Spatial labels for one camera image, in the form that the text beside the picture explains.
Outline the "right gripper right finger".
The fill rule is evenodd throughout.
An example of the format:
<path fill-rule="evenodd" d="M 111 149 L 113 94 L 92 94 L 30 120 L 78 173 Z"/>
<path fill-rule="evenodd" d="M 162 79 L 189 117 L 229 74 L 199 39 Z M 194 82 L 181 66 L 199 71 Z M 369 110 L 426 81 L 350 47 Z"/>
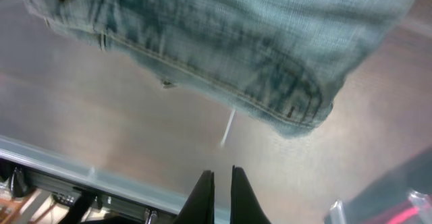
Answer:
<path fill-rule="evenodd" d="M 241 167 L 232 167 L 231 224 L 270 224 Z"/>

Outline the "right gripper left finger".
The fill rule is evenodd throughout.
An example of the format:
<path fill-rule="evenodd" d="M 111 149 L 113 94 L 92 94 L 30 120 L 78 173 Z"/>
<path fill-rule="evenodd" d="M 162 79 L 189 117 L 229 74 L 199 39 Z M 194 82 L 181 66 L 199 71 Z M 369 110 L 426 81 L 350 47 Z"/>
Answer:
<path fill-rule="evenodd" d="M 173 224 L 214 224 L 214 173 L 203 171 Z"/>

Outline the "black shorts red waistband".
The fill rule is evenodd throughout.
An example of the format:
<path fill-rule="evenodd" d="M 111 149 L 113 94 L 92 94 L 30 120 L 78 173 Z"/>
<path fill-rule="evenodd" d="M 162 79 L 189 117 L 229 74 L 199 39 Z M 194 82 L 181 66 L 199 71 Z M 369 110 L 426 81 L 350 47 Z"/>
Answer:
<path fill-rule="evenodd" d="M 353 199 L 338 200 L 324 218 L 332 223 L 430 223 L 431 148 L 375 180 Z"/>

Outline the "light blue denim shorts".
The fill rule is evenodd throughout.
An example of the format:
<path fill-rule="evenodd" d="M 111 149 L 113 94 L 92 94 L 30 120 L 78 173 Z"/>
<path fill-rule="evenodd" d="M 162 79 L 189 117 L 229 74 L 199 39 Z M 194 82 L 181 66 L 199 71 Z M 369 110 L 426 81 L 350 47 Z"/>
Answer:
<path fill-rule="evenodd" d="M 24 0 L 56 33 L 269 124 L 321 125 L 350 72 L 415 0 Z"/>

